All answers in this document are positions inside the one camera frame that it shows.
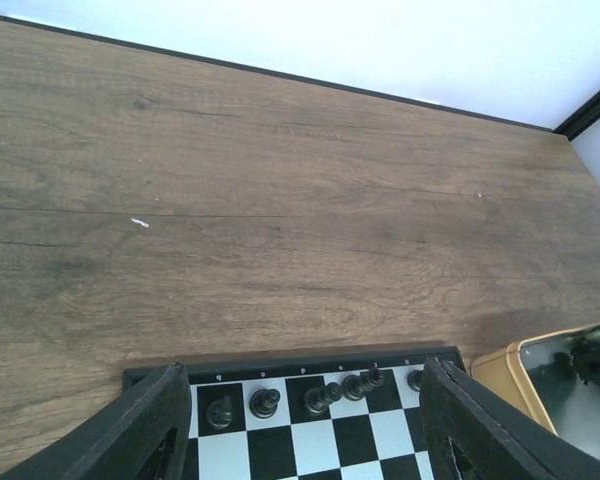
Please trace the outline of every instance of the chessboard border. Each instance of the chessboard border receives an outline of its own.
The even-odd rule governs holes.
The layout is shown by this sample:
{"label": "chessboard border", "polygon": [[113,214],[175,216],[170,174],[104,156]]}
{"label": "chessboard border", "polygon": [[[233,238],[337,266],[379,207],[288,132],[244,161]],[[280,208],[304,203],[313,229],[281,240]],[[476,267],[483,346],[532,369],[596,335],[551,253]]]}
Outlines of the chessboard border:
{"label": "chessboard border", "polygon": [[[403,365],[420,365],[427,357],[438,357],[452,362],[466,372],[460,350],[456,346],[436,346],[423,348],[365,350],[344,354],[319,354],[307,356],[290,356],[279,358],[233,359],[221,362],[186,363],[189,383],[191,385],[209,383],[242,382],[264,378],[311,376],[324,373],[353,370],[365,370],[374,367],[392,368]],[[136,383],[143,380],[154,369],[164,365],[135,367],[124,370],[122,391],[126,392]]]}

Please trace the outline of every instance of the black chess piece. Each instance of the black chess piece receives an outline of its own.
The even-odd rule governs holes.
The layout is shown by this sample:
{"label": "black chess piece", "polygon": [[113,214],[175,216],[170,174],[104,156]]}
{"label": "black chess piece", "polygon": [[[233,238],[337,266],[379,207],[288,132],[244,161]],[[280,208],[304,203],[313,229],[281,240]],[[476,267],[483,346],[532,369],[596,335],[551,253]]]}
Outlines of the black chess piece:
{"label": "black chess piece", "polygon": [[207,422],[212,428],[222,430],[233,420],[233,406],[228,395],[213,402],[207,410]]}
{"label": "black chess piece", "polygon": [[422,383],[422,370],[413,370],[407,375],[407,384],[411,387],[411,390],[416,392],[420,391],[420,384]]}
{"label": "black chess piece", "polygon": [[304,394],[304,406],[311,415],[320,415],[329,408],[333,402],[342,398],[342,388],[335,382],[324,387],[314,387]]}
{"label": "black chess piece", "polygon": [[342,382],[342,390],[347,399],[357,402],[383,383],[384,372],[377,368],[372,368],[360,375],[349,375],[346,377]]}
{"label": "black chess piece", "polygon": [[280,392],[275,388],[261,388],[251,395],[249,410],[258,418],[271,418],[278,410]]}

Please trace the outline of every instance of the wooden table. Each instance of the wooden table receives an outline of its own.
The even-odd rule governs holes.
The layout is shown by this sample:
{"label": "wooden table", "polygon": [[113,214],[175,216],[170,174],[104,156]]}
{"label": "wooden table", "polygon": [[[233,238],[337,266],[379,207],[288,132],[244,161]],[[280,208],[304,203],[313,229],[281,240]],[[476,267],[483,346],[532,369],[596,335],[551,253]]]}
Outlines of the wooden table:
{"label": "wooden table", "polygon": [[0,472],[156,358],[598,320],[562,136],[0,22]]}

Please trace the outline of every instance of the black chess square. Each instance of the black chess square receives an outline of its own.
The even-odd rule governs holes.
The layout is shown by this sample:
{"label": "black chess square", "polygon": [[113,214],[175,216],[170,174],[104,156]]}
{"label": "black chess square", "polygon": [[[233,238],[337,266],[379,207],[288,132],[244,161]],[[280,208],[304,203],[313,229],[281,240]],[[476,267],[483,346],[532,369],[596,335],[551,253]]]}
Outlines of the black chess square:
{"label": "black chess square", "polygon": [[265,428],[247,432],[251,478],[276,480],[295,477],[291,427]]}
{"label": "black chess square", "polygon": [[411,434],[411,443],[416,452],[423,452],[427,449],[427,440],[424,434],[424,425],[422,423],[422,414],[420,407],[407,408],[404,411],[407,417],[407,425]]}
{"label": "black chess square", "polygon": [[368,415],[337,418],[333,430],[341,467],[378,460]]}
{"label": "black chess square", "polygon": [[[227,428],[216,430],[207,422],[207,410],[213,402],[227,395],[231,399],[231,405],[233,406],[233,419]],[[206,435],[218,435],[243,430],[245,430],[244,405],[242,385],[240,383],[198,387],[198,436],[204,437]]]}
{"label": "black chess square", "polygon": [[187,443],[187,452],[184,456],[184,469],[182,470],[182,478],[187,480],[198,480],[198,439],[191,438]]}
{"label": "black chess square", "polygon": [[289,414],[291,423],[313,422],[316,420],[328,420],[331,418],[329,409],[320,415],[312,415],[304,408],[304,394],[307,390],[314,387],[324,387],[324,377],[299,377],[288,378],[287,400],[289,401]]}
{"label": "black chess square", "polygon": [[415,455],[380,460],[384,480],[422,480]]}
{"label": "black chess square", "polygon": [[340,469],[329,470],[326,472],[310,473],[309,475],[300,475],[299,480],[342,480]]}
{"label": "black chess square", "polygon": [[400,394],[396,386],[396,377],[392,370],[383,369],[384,382],[381,387],[367,394],[369,413],[386,412],[387,410],[400,410]]}

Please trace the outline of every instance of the small white speck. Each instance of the small white speck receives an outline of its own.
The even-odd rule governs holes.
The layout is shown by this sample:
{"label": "small white speck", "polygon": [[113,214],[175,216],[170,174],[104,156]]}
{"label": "small white speck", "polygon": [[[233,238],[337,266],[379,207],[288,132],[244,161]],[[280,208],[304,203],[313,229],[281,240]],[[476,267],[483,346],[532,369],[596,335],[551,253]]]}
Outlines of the small white speck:
{"label": "small white speck", "polygon": [[140,225],[144,228],[149,228],[149,224],[147,222],[143,222],[142,220],[138,220],[137,218],[132,218],[131,221],[137,225]]}

